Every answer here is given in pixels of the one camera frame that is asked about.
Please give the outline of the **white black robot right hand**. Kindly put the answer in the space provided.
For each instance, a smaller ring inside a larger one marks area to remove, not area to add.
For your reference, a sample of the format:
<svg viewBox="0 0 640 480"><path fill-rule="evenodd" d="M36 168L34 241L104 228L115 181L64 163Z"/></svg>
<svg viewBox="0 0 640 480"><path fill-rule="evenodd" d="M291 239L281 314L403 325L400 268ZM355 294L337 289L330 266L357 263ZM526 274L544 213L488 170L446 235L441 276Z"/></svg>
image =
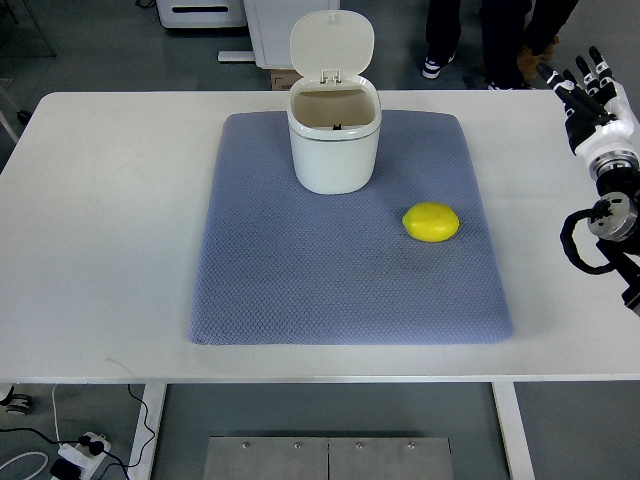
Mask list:
<svg viewBox="0 0 640 480"><path fill-rule="evenodd" d="M623 86L601 52L589 48L590 61L575 59L579 74L566 69L560 73L546 63L537 71L561 100L565 129L572 152L584 156L599 142L606 146L628 141L634 131L634 114Z"/></svg>

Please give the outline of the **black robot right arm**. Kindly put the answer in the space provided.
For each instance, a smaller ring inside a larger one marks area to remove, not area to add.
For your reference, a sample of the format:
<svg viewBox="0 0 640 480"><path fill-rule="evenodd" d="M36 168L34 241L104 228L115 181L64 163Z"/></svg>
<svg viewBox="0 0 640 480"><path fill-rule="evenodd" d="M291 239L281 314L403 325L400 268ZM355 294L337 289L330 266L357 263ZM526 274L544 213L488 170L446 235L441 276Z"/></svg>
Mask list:
<svg viewBox="0 0 640 480"><path fill-rule="evenodd" d="M598 238L596 247L628 284L622 293L625 306L639 315L639 160L629 150L614 150L596 159L595 217L589 230Z"/></svg>

